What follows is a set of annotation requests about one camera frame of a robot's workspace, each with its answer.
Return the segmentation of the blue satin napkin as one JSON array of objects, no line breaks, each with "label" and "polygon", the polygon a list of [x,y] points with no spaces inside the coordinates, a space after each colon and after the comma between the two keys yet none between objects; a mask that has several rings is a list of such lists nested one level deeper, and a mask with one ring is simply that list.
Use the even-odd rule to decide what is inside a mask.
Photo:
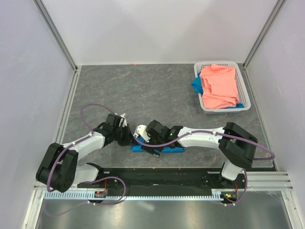
[{"label": "blue satin napkin", "polygon": [[149,153],[155,156],[159,156],[161,153],[183,153],[185,150],[181,147],[176,148],[170,148],[168,146],[165,146],[162,148],[161,151],[159,151],[157,148],[152,147],[145,147],[141,144],[138,144],[138,142],[135,142],[132,144],[131,152],[137,152],[137,153]]}]

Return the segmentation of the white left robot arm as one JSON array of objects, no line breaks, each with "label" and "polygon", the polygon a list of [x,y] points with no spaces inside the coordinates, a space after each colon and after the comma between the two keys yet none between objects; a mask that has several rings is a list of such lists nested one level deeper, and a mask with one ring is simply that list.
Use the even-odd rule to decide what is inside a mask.
[{"label": "white left robot arm", "polygon": [[83,166],[79,160],[89,153],[99,150],[112,142],[128,146],[132,134],[127,124],[126,114],[108,114],[106,121],[98,125],[86,136],[65,144],[52,143],[36,172],[36,180],[45,184],[49,192],[66,192],[72,185],[89,182],[93,187],[101,187],[105,177],[93,163]]}]

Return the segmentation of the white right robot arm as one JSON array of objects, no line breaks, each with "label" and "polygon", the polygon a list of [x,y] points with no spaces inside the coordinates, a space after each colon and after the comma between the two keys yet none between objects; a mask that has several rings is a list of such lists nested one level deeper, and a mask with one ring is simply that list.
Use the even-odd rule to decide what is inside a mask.
[{"label": "white right robot arm", "polygon": [[257,138],[232,122],[214,129],[194,129],[181,125],[168,128],[153,120],[147,126],[137,126],[133,136],[141,137],[143,150],[155,155],[166,146],[219,149],[227,158],[218,176],[219,184],[225,188],[235,183],[243,169],[252,167],[258,143]]}]

